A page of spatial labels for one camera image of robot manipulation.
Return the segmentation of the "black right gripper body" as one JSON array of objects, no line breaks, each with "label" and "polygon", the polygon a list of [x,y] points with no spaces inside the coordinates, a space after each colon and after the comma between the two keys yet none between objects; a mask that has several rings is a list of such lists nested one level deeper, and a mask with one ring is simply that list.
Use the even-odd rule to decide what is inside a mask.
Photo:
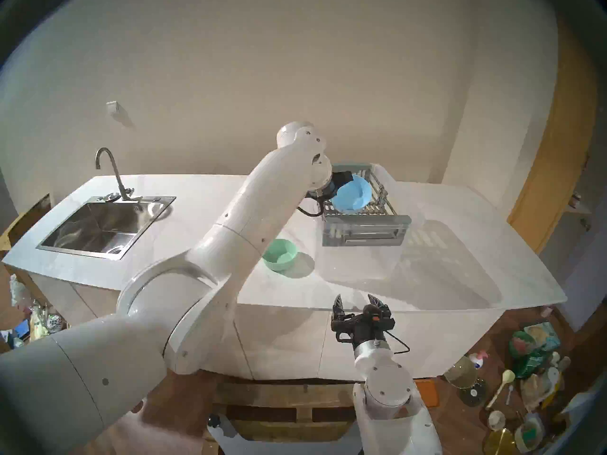
[{"label": "black right gripper body", "polygon": [[395,327],[391,314],[381,314],[375,306],[367,304],[359,314],[346,314],[343,317],[331,315],[331,330],[340,343],[349,343],[355,350],[367,341],[385,341],[385,333]]}]

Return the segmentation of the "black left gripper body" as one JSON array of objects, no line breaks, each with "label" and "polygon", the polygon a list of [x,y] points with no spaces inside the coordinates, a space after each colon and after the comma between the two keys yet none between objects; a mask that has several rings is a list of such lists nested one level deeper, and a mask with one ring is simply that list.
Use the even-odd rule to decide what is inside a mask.
[{"label": "black left gripper body", "polygon": [[317,185],[315,184],[312,190],[308,191],[308,198],[314,200],[330,200],[344,184],[345,173],[332,172],[327,180],[323,180]]}]

